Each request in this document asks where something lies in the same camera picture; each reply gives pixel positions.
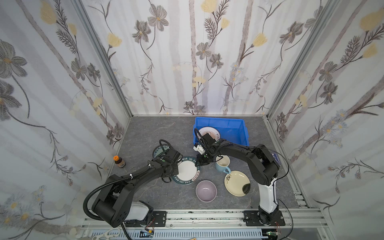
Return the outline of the green patterned small plate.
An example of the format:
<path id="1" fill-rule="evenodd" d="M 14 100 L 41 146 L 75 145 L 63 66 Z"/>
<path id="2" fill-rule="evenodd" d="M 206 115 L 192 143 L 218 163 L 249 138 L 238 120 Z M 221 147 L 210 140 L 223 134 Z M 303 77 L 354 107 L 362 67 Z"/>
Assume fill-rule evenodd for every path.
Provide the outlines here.
<path id="1" fill-rule="evenodd" d="M 170 146 L 168 145 L 163 145 L 163 146 L 158 146 L 154 149 L 153 151 L 153 158 L 156 158 L 158 156 L 163 156 L 164 154 L 167 153 L 167 151 L 170 149 Z"/>

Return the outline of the orange sunburst plate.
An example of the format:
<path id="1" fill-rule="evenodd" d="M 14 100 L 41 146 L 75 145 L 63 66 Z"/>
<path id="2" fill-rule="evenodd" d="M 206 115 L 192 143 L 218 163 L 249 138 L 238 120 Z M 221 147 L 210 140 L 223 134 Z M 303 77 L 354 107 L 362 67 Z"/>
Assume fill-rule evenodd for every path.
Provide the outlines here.
<path id="1" fill-rule="evenodd" d="M 201 129 L 199 129 L 199 132 L 202 136 L 204 136 L 205 134 L 209 134 L 216 141 L 221 138 L 220 132 L 213 127 L 202 127 Z"/>

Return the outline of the white plate green lettered rim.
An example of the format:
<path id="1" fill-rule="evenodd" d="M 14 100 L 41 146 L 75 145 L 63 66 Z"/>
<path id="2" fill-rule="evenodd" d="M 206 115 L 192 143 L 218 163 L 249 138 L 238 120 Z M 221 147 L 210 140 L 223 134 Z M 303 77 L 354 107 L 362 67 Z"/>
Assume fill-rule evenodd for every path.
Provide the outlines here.
<path id="1" fill-rule="evenodd" d="M 172 176 L 172 180 L 179 185 L 189 185 L 195 182 L 201 173 L 201 167 L 197 167 L 196 163 L 196 158 L 182 158 L 182 160 L 178 163 L 179 173 Z"/>

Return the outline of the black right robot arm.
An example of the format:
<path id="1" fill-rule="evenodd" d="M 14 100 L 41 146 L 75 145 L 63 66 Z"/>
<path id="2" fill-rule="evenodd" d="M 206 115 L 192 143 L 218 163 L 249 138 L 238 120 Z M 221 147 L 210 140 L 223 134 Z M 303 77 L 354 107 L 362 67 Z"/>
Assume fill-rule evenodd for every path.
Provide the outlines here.
<path id="1" fill-rule="evenodd" d="M 195 130 L 198 142 L 194 150 L 198 152 L 196 166 L 206 166 L 217 162 L 218 156 L 228 156 L 247 163 L 253 179 L 258 183 L 260 195 L 259 222 L 268 226 L 276 221 L 279 205 L 276 200 L 275 182 L 278 180 L 280 165 L 264 145 L 249 147 L 214 140 L 209 134 L 201 135 Z"/>

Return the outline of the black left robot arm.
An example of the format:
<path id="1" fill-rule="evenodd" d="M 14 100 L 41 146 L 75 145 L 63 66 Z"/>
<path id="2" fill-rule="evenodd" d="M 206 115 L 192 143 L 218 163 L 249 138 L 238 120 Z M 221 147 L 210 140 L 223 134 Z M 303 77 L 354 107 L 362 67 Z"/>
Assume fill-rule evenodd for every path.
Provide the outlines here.
<path id="1" fill-rule="evenodd" d="M 181 156 L 177 150 L 169 148 L 133 173 L 121 177 L 111 175 L 87 195 L 83 203 L 85 214 L 112 227 L 120 226 L 130 213 L 135 192 L 155 179 L 177 175 Z"/>

